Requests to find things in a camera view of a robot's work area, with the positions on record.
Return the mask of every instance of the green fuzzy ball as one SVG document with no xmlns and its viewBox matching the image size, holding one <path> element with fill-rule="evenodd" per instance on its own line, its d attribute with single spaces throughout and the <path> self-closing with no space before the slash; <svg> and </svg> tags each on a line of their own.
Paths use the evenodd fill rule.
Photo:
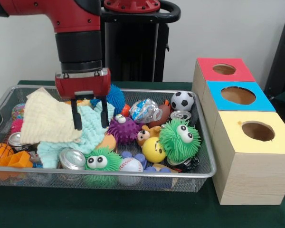
<svg viewBox="0 0 285 228">
<path fill-rule="evenodd" d="M 91 169 L 88 166 L 88 159 L 91 156 L 104 156 L 107 159 L 107 165 L 104 168 L 95 168 Z M 92 151 L 89 154 L 85 154 L 85 169 L 86 170 L 94 170 L 94 171 L 118 171 L 120 163 L 122 162 L 122 158 L 119 154 L 114 153 L 113 151 L 109 150 L 109 148 L 99 148 Z M 88 186 L 91 187 L 112 187 L 116 184 L 116 177 L 115 176 L 108 176 L 108 175 L 86 175 L 85 182 Z"/>
<path fill-rule="evenodd" d="M 190 143 L 185 143 L 178 134 L 177 127 L 180 125 L 185 125 L 188 132 L 192 134 L 193 140 Z M 182 162 L 193 157 L 200 147 L 199 132 L 194 127 L 188 126 L 187 121 L 180 119 L 173 119 L 168 122 L 165 128 L 161 130 L 159 139 L 167 157 L 174 162 Z"/>
</svg>

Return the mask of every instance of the baseball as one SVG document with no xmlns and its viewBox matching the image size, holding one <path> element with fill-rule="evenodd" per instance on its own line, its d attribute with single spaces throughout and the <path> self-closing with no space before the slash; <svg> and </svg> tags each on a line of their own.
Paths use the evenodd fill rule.
<svg viewBox="0 0 285 228">
<path fill-rule="evenodd" d="M 143 172 L 143 165 L 135 158 L 124 158 L 119 167 L 119 171 L 124 172 Z M 118 181 L 125 186 L 138 184 L 141 177 L 120 176 Z"/>
</svg>

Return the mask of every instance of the yellow box top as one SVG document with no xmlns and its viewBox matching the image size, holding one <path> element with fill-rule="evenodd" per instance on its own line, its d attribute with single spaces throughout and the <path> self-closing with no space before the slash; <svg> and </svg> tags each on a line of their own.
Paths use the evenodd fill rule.
<svg viewBox="0 0 285 228">
<path fill-rule="evenodd" d="M 285 124 L 277 113 L 218 113 L 235 152 L 285 154 Z"/>
</svg>

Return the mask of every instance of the red box top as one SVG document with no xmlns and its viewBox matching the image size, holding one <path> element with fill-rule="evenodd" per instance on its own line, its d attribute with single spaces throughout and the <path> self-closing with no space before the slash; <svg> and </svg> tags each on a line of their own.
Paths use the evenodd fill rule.
<svg viewBox="0 0 285 228">
<path fill-rule="evenodd" d="M 197 61 L 207 81 L 256 81 L 241 58 L 198 58 Z"/>
</svg>

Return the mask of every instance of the circular hole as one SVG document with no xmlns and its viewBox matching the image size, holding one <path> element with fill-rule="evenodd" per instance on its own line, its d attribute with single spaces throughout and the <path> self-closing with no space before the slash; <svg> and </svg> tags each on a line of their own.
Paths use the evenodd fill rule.
<svg viewBox="0 0 285 228">
<path fill-rule="evenodd" d="M 273 140 L 275 137 L 272 127 L 262 122 L 245 122 L 242 129 L 248 137 L 264 142 Z"/>
<path fill-rule="evenodd" d="M 215 72 L 221 75 L 232 75 L 235 73 L 236 69 L 228 64 L 216 64 L 212 68 Z"/>
<path fill-rule="evenodd" d="M 256 100 L 256 96 L 250 90 L 237 86 L 224 88 L 220 93 L 226 100 L 240 105 L 249 105 Z"/>
</svg>

